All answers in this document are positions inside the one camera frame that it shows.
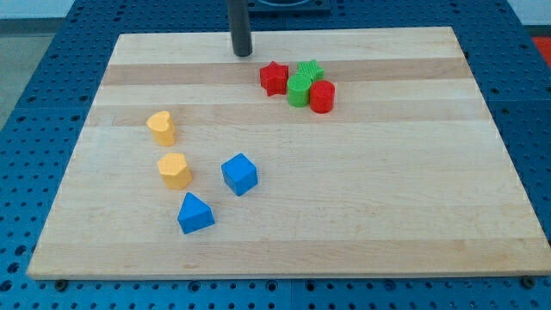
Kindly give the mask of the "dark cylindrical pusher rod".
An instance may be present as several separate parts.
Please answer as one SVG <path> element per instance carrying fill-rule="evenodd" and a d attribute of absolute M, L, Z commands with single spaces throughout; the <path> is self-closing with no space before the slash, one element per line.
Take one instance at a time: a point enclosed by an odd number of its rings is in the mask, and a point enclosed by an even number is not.
<path fill-rule="evenodd" d="M 227 0 L 226 8 L 233 53 L 238 57 L 248 57 L 252 54 L 248 1 Z"/>

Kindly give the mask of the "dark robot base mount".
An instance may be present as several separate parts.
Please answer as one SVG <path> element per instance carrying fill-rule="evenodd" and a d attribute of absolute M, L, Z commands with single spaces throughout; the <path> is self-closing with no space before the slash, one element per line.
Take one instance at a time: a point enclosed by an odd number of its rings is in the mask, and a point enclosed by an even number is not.
<path fill-rule="evenodd" d="M 250 12 L 256 13 L 326 13 L 332 0 L 248 0 Z"/>

